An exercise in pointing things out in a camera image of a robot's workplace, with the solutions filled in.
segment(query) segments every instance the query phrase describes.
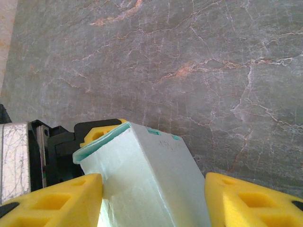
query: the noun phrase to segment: white foam block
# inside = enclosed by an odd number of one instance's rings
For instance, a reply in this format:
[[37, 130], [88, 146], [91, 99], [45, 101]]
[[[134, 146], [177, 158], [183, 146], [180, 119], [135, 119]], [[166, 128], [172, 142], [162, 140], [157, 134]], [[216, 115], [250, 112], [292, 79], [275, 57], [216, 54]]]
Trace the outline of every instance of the white foam block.
[[102, 174], [100, 226], [211, 226], [204, 177], [180, 137], [127, 122], [73, 160]]

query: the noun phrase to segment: gray marble surface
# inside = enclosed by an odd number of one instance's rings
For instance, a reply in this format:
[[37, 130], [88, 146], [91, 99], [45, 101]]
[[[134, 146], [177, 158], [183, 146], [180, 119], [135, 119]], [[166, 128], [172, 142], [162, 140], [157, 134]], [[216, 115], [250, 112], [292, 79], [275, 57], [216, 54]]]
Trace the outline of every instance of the gray marble surface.
[[303, 197], [301, 0], [20, 0], [1, 94], [13, 121], [125, 118], [201, 171]]

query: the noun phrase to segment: scratched metal surface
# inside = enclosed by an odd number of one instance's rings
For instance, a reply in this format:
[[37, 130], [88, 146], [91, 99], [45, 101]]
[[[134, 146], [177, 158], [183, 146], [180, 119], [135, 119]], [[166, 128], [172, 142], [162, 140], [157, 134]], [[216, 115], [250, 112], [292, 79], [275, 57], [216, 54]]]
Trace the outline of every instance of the scratched metal surface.
[[303, 1], [20, 0], [13, 121], [125, 118], [215, 171], [303, 197]]
[[30, 192], [27, 123], [0, 125], [0, 204]]

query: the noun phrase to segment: teal edge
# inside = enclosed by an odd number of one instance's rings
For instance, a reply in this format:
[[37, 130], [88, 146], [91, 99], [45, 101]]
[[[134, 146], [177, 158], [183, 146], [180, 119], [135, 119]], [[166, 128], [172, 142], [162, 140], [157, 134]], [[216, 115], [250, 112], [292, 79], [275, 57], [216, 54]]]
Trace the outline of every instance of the teal edge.
[[72, 161], [75, 164], [80, 164], [80, 162], [94, 153], [96, 150], [98, 150], [100, 147], [103, 145], [107, 144], [110, 142], [113, 138], [116, 136], [120, 135], [122, 132], [126, 131], [131, 127], [130, 122], [125, 122], [118, 127], [114, 128], [112, 131], [109, 133], [105, 134], [104, 136], [101, 136], [97, 140], [92, 141], [90, 144], [80, 148], [77, 150], [75, 153], [72, 155]]

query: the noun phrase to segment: beige wall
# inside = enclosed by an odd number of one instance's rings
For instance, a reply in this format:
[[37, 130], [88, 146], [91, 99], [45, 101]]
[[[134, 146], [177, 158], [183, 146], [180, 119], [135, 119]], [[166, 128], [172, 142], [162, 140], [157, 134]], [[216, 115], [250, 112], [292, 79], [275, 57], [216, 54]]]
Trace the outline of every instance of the beige wall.
[[18, 0], [0, 0], [0, 92], [13, 33], [17, 2]]

